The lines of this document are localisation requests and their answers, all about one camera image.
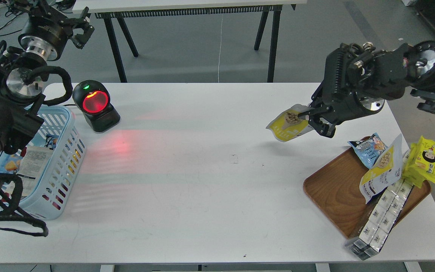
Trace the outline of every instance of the cartoon face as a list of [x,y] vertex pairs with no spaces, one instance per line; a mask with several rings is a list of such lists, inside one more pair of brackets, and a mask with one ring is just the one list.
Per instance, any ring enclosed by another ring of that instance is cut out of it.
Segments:
[[435,155],[432,153],[431,150],[424,150],[423,151],[423,158],[426,160],[426,162],[434,163],[435,162]]
[[426,152],[424,153],[424,157],[433,160],[435,158],[435,155],[432,152]]

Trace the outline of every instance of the gray floor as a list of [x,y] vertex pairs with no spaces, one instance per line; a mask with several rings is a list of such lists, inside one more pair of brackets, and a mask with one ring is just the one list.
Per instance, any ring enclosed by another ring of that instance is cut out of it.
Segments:
[[[266,82],[271,18],[261,48],[255,52],[253,44],[259,17],[258,13],[249,13],[127,19],[140,53],[137,59],[131,55],[114,21],[128,81]],[[0,26],[7,20],[1,16]],[[26,17],[21,16],[0,33],[21,29],[25,22]],[[62,58],[52,65],[64,67],[74,82],[85,79],[119,82],[103,21],[92,17],[92,25],[96,31],[85,48],[76,49],[69,42]],[[9,45],[17,46],[17,35],[4,39]],[[414,45],[433,38],[414,8],[405,7],[400,0],[309,0],[306,5],[298,5],[295,11],[285,6],[279,30],[275,82],[320,82],[326,56],[342,42],[370,41],[378,48],[393,50],[401,43]],[[418,102],[420,100],[408,94],[390,102],[408,143],[417,141],[420,135],[435,140],[435,115],[417,110]],[[435,184],[432,194],[435,199]],[[31,264],[0,265],[0,271],[26,272],[33,267]],[[403,263],[331,264],[330,268],[332,272],[406,270]],[[423,262],[421,268],[435,272],[435,262]],[[231,269],[267,270],[270,267],[236,265]],[[277,269],[315,270],[313,265]],[[197,270],[197,267],[122,265],[116,270]],[[203,270],[229,270],[229,267],[209,265]],[[40,264],[33,271],[49,271],[49,265]],[[57,264],[53,271],[94,272],[98,271],[98,266]]]

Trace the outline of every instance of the light blue plastic basket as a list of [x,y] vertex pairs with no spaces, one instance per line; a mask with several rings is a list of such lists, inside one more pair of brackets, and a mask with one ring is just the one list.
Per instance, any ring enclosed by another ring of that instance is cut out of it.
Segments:
[[[57,146],[32,193],[19,206],[34,217],[51,220],[59,217],[86,154],[86,147],[76,130],[74,114],[63,106],[42,106],[38,116],[45,122],[29,146],[44,146],[47,135],[59,136]],[[0,157],[0,164],[9,155]]]

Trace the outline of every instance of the white desk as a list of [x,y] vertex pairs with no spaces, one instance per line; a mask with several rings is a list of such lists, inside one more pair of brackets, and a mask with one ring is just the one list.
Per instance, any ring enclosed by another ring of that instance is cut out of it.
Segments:
[[89,11],[95,13],[98,19],[104,20],[120,82],[127,82],[119,45],[111,20],[112,18],[117,19],[133,56],[138,57],[139,52],[135,47],[135,43],[128,31],[124,18],[262,12],[258,34],[256,35],[254,43],[254,50],[259,50],[268,13],[272,11],[273,26],[271,28],[267,82],[273,82],[282,7],[285,4],[291,4],[294,9],[296,4],[302,3],[307,3],[307,0],[78,0],[73,7],[73,12],[79,13],[85,9],[85,7],[88,7]]
[[[0,231],[0,263],[359,261],[302,184],[348,140],[376,131],[392,142],[400,130],[387,105],[332,139],[312,131],[281,143],[265,126],[318,84],[105,85],[121,122],[96,134],[72,108],[88,151],[67,206],[46,238]],[[404,260],[435,260],[432,196],[369,259]]]

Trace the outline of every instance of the wooden tray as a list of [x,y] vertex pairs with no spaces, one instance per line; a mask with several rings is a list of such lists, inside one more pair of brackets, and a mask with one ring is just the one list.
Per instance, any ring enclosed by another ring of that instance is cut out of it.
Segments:
[[[307,196],[347,238],[350,238],[366,209],[359,183],[367,171],[367,167],[362,164],[353,149],[349,148],[303,183]],[[428,194],[428,181],[423,183],[422,188],[414,187],[397,223]]]

